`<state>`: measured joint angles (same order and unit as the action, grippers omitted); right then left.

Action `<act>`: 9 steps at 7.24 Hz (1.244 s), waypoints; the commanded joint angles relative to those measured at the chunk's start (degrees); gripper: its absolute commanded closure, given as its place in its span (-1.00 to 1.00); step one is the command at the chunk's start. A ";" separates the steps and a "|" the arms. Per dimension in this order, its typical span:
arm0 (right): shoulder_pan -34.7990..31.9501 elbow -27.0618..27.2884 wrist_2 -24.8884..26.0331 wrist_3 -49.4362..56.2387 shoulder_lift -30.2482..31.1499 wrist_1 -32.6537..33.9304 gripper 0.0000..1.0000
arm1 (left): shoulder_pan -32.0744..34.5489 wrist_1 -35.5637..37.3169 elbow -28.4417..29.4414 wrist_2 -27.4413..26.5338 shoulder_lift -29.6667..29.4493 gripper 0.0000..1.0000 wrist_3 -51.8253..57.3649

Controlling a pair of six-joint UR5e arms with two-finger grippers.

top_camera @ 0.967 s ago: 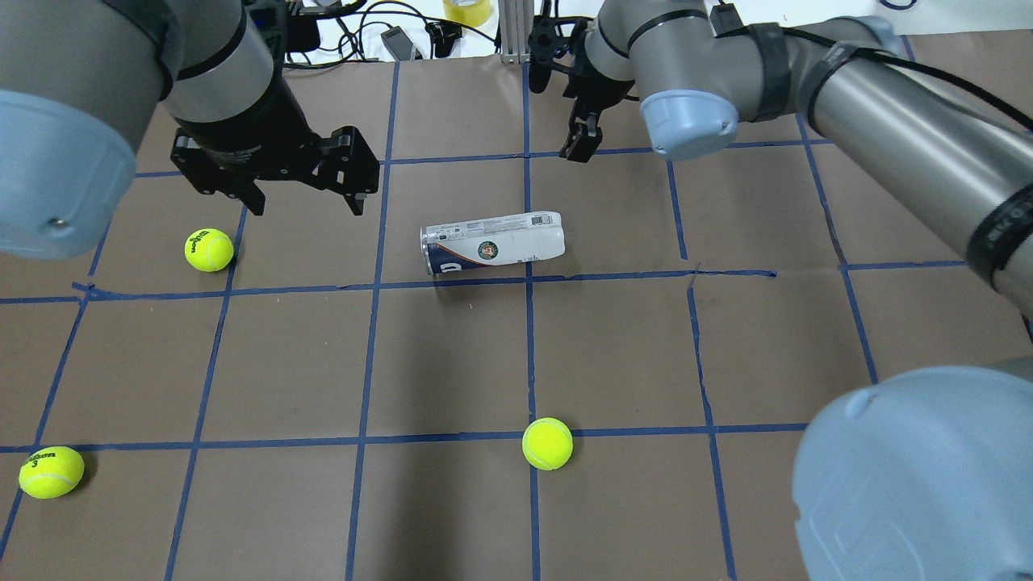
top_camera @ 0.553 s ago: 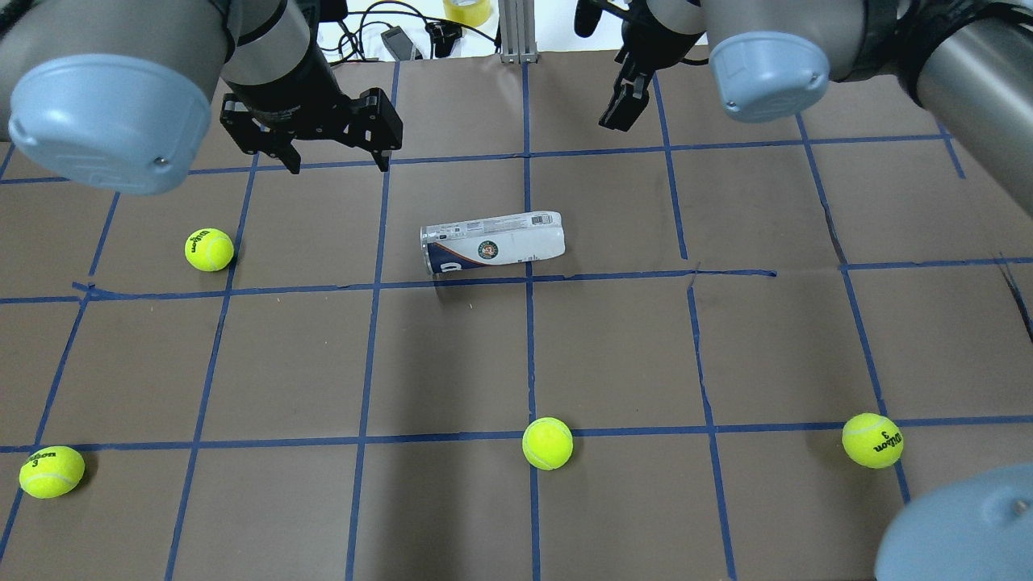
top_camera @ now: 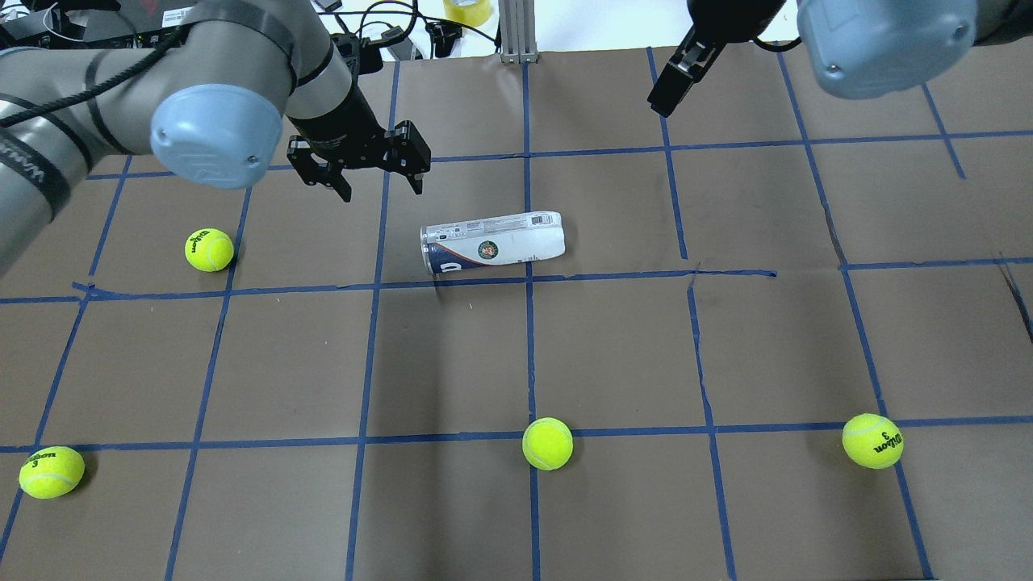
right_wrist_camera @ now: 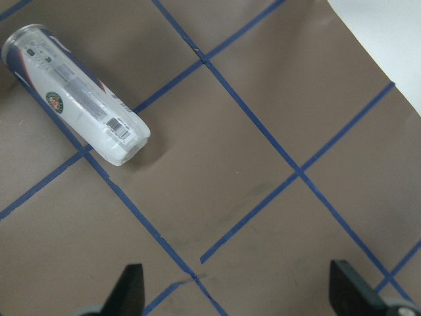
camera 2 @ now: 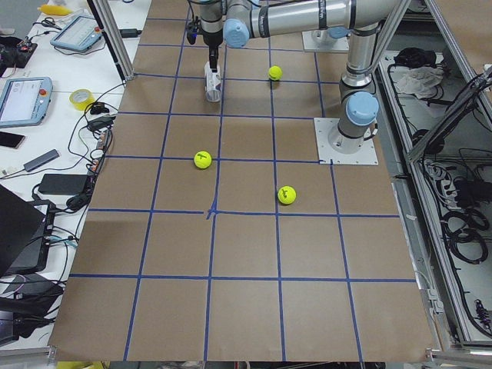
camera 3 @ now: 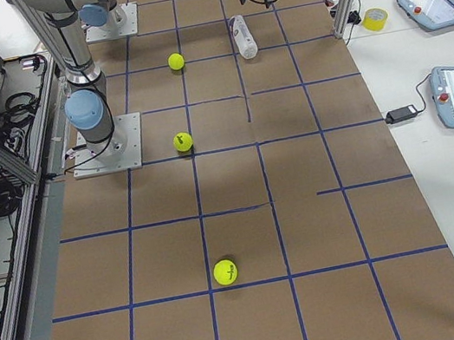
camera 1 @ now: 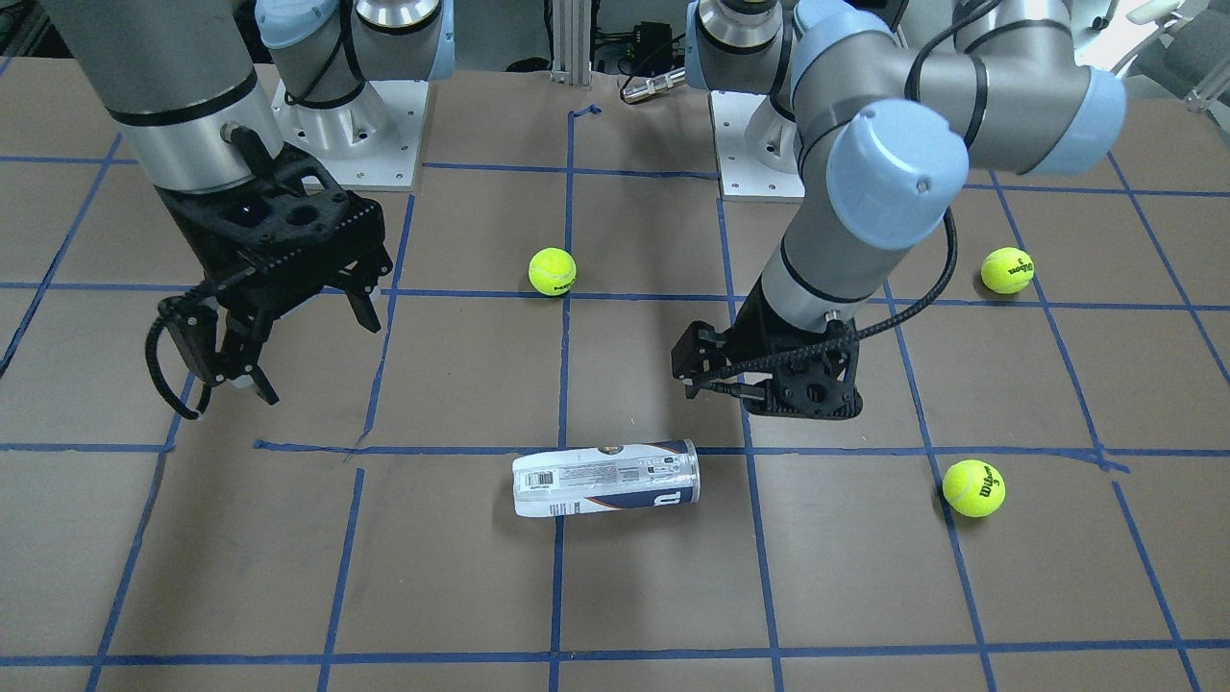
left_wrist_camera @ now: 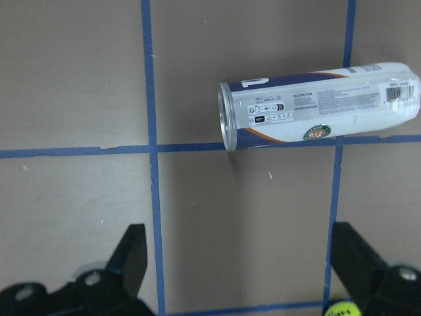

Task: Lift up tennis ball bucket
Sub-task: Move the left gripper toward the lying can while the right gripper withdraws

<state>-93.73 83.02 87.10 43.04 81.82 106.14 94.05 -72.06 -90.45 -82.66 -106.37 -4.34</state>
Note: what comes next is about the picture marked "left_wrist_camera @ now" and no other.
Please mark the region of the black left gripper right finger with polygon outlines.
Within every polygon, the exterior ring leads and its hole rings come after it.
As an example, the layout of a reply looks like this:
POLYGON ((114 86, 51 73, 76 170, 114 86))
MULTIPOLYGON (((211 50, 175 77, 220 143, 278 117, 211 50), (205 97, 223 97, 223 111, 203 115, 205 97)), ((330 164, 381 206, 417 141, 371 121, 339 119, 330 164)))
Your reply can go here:
POLYGON ((420 314, 420 270, 388 264, 348 222, 333 225, 330 264, 363 315, 420 314))

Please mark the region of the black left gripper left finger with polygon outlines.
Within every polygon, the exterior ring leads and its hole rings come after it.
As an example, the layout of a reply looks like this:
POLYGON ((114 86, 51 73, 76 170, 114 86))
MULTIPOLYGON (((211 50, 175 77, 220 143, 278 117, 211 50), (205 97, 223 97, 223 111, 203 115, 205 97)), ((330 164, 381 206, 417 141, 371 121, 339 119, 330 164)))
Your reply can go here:
POLYGON ((48 293, 38 282, 1 291, 2 315, 153 315, 137 296, 147 269, 144 224, 128 226, 102 269, 81 273, 48 293))

